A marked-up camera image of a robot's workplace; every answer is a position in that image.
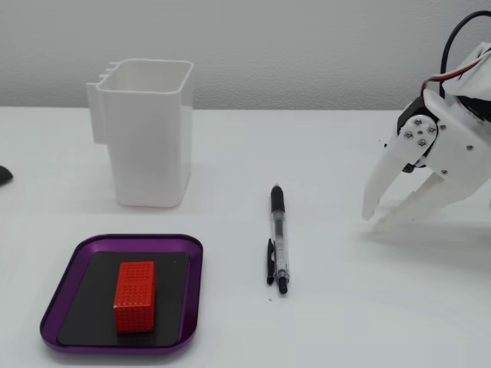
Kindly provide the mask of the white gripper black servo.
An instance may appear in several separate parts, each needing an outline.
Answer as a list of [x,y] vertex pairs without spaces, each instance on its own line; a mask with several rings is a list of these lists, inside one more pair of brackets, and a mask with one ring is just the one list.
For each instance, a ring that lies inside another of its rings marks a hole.
[[367,181],[362,218],[371,219],[381,196],[402,171],[421,166],[431,175],[376,223],[376,232],[466,199],[490,180],[490,103],[456,97],[448,105],[432,91],[409,103]]

